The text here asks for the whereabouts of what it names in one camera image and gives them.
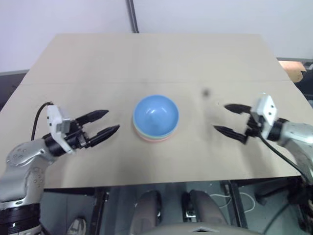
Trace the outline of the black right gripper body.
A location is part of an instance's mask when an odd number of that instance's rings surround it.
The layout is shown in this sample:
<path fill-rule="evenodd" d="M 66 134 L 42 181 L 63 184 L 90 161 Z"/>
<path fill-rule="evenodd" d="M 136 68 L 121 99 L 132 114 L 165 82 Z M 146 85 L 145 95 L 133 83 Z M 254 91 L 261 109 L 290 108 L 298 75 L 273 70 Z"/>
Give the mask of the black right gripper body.
<path fill-rule="evenodd" d="M 259 138 L 264 128 L 265 119 L 262 116 L 258 116 L 257 120 L 250 115 L 247 121 L 247 129 L 245 131 L 246 141 L 249 137 Z"/>

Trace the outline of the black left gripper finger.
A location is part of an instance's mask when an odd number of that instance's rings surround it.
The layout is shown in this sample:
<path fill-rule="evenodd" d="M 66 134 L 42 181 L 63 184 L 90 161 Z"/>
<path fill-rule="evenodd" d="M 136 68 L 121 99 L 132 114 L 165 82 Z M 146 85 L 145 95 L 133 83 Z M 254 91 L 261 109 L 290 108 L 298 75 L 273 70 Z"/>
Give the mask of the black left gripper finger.
<path fill-rule="evenodd" d="M 119 127 L 120 127 L 120 125 L 118 124 L 118 125 L 107 127 L 105 129 L 101 130 L 100 132 L 98 132 L 94 137 L 92 137 L 89 140 L 89 147 L 94 147 L 94 146 L 100 144 L 101 142 L 109 139 L 113 134 L 115 134 L 117 132 Z"/>
<path fill-rule="evenodd" d="M 82 115 L 76 118 L 75 120 L 78 123 L 78 125 L 83 126 L 87 123 L 91 123 L 91 122 L 97 121 L 98 119 L 101 119 L 108 112 L 109 110 L 95 110 L 85 115 Z"/>

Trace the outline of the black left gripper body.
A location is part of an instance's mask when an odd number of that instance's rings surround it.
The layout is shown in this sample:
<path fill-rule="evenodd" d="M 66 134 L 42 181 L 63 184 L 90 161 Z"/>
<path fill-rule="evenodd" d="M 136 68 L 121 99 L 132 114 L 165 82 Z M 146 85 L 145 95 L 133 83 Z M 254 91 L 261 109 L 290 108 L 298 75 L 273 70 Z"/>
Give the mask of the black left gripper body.
<path fill-rule="evenodd" d="M 70 122 L 65 141 L 72 149 L 89 147 L 89 138 L 86 132 L 83 131 L 83 125 L 84 123 L 82 124 L 78 118 Z"/>

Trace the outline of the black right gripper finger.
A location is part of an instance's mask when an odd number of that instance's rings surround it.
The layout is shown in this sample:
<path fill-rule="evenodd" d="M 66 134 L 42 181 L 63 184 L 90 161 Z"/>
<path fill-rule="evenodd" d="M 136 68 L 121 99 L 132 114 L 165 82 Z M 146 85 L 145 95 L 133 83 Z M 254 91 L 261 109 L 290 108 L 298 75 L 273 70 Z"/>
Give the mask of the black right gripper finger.
<path fill-rule="evenodd" d="M 237 140 L 242 144 L 246 144 L 246 141 L 247 141 L 246 135 L 237 133 L 233 129 L 225 127 L 225 126 L 214 125 L 213 127 L 224 136 Z"/>
<path fill-rule="evenodd" d="M 243 104 L 226 104 L 224 106 L 227 110 L 236 113 L 236 114 L 242 114 L 246 113 L 249 114 L 251 107 Z"/>

